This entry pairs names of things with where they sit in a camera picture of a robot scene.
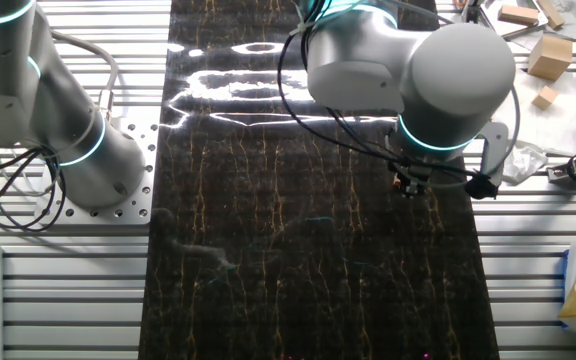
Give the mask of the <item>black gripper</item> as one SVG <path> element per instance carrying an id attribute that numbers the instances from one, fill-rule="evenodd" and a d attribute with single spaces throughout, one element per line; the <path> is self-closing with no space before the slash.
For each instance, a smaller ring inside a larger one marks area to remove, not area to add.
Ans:
<path id="1" fill-rule="evenodd" d="M 402 190 L 402 194 L 411 198 L 412 196 L 422 196 L 426 192 L 427 185 L 432 170 L 428 167 L 417 165 L 401 165 L 393 163 L 396 173 L 397 187 Z"/>

